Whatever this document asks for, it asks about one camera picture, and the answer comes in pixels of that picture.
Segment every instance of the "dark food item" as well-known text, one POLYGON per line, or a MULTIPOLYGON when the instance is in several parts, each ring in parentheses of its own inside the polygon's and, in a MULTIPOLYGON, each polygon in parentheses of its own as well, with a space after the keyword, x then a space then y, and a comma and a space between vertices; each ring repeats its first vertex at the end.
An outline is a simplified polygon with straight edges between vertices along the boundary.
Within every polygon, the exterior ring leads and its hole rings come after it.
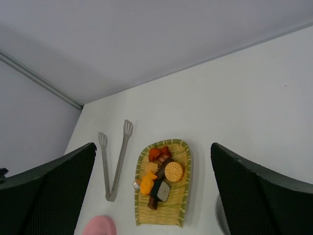
POLYGON ((157 204, 158 204, 158 200, 156 200, 156 199, 154 199, 153 197, 150 196, 148 207, 150 209, 152 209, 152 210, 156 210, 157 209, 157 204))
POLYGON ((158 201, 166 202, 169 194, 170 187, 167 183, 162 180, 156 180, 152 187, 150 196, 158 201))
POLYGON ((165 167, 167 164, 173 162, 174 160, 171 158, 166 159, 163 164, 159 167, 158 171, 156 172, 157 179, 158 180, 164 180, 165 179, 165 167))

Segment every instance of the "pink object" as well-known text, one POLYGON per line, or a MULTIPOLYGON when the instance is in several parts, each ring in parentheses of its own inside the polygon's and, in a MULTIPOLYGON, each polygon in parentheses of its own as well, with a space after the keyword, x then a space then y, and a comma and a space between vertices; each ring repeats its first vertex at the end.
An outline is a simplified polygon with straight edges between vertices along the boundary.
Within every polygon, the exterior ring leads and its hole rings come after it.
POLYGON ((115 224, 110 217, 96 216, 88 222, 83 235, 116 235, 115 224))

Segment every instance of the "cookie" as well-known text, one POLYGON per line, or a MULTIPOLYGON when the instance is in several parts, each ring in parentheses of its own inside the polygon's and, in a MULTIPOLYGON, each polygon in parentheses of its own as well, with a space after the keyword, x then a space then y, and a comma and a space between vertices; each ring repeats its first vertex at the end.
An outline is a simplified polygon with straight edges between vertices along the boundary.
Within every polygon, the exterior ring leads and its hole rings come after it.
POLYGON ((177 182, 182 179, 184 169, 178 162, 171 162, 165 167, 165 177, 171 182, 177 182))
POLYGON ((158 170, 158 164, 157 163, 148 163, 145 167, 145 172, 148 174, 150 171, 155 174, 158 170))

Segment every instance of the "tray rim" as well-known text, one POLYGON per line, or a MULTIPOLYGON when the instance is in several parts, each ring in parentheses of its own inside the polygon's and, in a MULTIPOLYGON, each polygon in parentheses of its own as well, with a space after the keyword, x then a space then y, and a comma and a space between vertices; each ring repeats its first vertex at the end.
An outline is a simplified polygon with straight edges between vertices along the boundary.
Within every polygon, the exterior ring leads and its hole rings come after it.
MULTIPOLYGON (((147 147, 145 147, 137 160, 137 165, 136 165, 136 172, 135 172, 135 179, 137 179, 139 177, 140 174, 140 166, 141 166, 141 161, 142 158, 144 157, 144 155, 149 153, 149 150, 151 148, 155 148, 155 147, 159 147, 160 145, 173 145, 173 144, 180 144, 185 150, 186 150, 186 154, 187 154, 187 177, 186 177, 186 184, 185 184, 185 194, 184 197, 181 201, 180 204, 180 211, 179 211, 179 215, 177 217, 178 219, 178 226, 179 227, 183 227, 183 223, 184 223, 184 219, 185 219, 185 214, 186 214, 186 208, 187 208, 187 204, 188 204, 188 196, 189 196, 189 188, 190 188, 190 183, 191 183, 191 169, 192 169, 192 158, 191 158, 191 151, 190 151, 190 147, 189 145, 180 139, 169 139, 169 140, 163 140, 163 141, 158 141, 155 142, 153 144, 148 145, 147 147)), ((139 214, 139 192, 138 190, 135 190, 135 220, 136 220, 136 225, 140 225, 141 223, 139 223, 138 221, 138 214, 139 214)))

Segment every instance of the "toy food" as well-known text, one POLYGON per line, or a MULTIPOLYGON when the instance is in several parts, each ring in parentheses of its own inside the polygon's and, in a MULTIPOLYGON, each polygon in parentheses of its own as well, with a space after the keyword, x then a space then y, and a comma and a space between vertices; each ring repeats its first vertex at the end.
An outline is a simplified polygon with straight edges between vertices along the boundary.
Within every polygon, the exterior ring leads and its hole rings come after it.
POLYGON ((149 195, 152 187, 153 187, 153 180, 156 180, 157 176, 154 175, 151 171, 145 175, 144 177, 142 177, 142 181, 140 184, 140 192, 144 195, 149 195))
POLYGON ((141 184, 141 180, 135 180, 134 183, 133 183, 133 187, 136 190, 140 190, 140 184, 141 184))
POLYGON ((167 164, 173 162, 174 160, 169 158, 169 159, 166 159, 162 165, 159 167, 158 171, 156 172, 156 175, 157 175, 157 179, 158 180, 164 180, 165 178, 165 168, 167 166, 167 164))
POLYGON ((163 164, 165 162, 166 159, 171 158, 172 155, 168 155, 168 154, 163 154, 161 157, 158 158, 158 161, 163 164))
POLYGON ((145 172, 149 173, 150 171, 155 174, 158 170, 158 164, 157 163, 148 163, 145 167, 145 172))
POLYGON ((171 182, 177 182, 182 179, 184 169, 178 162, 171 162, 165 167, 165 177, 171 182))
POLYGON ((168 195, 170 195, 170 187, 167 183, 162 180, 156 180, 152 187, 150 196, 158 201, 166 202, 168 195))
POLYGON ((149 150, 149 161, 154 162, 159 160, 163 155, 167 155, 167 158, 170 158, 172 156, 169 148, 167 146, 164 146, 163 148, 152 148, 149 150))

